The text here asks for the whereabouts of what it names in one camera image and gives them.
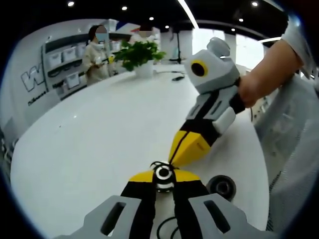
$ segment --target white pot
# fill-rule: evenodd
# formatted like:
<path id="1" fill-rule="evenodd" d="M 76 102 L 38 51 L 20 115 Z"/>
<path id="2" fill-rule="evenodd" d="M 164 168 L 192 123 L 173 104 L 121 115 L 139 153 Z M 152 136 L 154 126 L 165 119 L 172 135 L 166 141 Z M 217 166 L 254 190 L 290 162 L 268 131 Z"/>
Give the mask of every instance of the white pot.
<path id="1" fill-rule="evenodd" d="M 136 67 L 134 69 L 136 76 L 143 79 L 152 78 L 154 72 L 153 62 L 154 61 L 148 61 L 146 64 Z"/>

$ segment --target window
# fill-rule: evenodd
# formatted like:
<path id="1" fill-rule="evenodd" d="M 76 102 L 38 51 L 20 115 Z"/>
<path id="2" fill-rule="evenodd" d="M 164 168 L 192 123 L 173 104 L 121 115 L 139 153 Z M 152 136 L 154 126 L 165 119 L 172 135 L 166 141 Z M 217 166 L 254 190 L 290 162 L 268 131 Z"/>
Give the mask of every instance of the window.
<path id="1" fill-rule="evenodd" d="M 255 39 L 236 35 L 236 64 L 253 69 L 264 58 L 264 46 Z"/>
<path id="2" fill-rule="evenodd" d="M 218 37 L 222 40 L 225 40 L 225 33 L 223 31 L 212 29 L 193 29 L 192 36 L 193 55 L 200 50 L 207 49 L 207 45 L 213 37 Z"/>

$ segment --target human hand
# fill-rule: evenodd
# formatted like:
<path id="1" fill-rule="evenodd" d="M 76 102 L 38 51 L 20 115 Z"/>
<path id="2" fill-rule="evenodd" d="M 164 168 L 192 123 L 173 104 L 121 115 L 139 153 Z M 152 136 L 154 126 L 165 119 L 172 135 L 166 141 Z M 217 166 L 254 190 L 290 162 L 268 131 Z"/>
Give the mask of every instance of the human hand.
<path id="1" fill-rule="evenodd" d="M 257 81 L 250 73 L 240 77 L 238 93 L 246 108 L 253 107 L 258 101 Z"/>

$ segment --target yellow robot segment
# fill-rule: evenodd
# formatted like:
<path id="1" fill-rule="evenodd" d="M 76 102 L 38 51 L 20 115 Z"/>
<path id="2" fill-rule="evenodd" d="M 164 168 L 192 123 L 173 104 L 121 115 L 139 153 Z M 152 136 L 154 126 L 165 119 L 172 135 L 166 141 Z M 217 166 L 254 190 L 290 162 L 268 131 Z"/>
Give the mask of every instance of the yellow robot segment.
<path id="1" fill-rule="evenodd" d="M 133 176 L 132 178 L 130 178 L 129 182 L 151 183 L 153 181 L 153 174 L 154 174 L 154 171 L 139 173 Z"/>
<path id="2" fill-rule="evenodd" d="M 185 166 L 199 160 L 209 150 L 210 146 L 201 134 L 179 131 L 173 140 L 169 163 L 175 167 Z"/>
<path id="3" fill-rule="evenodd" d="M 175 169 L 174 173 L 176 177 L 176 182 L 189 182 L 200 180 L 200 178 L 197 175 L 180 169 Z"/>

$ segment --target face mask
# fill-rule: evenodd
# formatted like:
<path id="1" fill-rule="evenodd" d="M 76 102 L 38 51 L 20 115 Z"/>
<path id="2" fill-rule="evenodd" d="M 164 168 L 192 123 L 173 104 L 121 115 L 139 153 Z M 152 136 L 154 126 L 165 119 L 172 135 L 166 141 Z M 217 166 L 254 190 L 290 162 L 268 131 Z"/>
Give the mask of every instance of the face mask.
<path id="1" fill-rule="evenodd" d="M 106 33 L 95 33 L 95 36 L 98 39 L 98 41 L 105 41 L 107 38 Z"/>

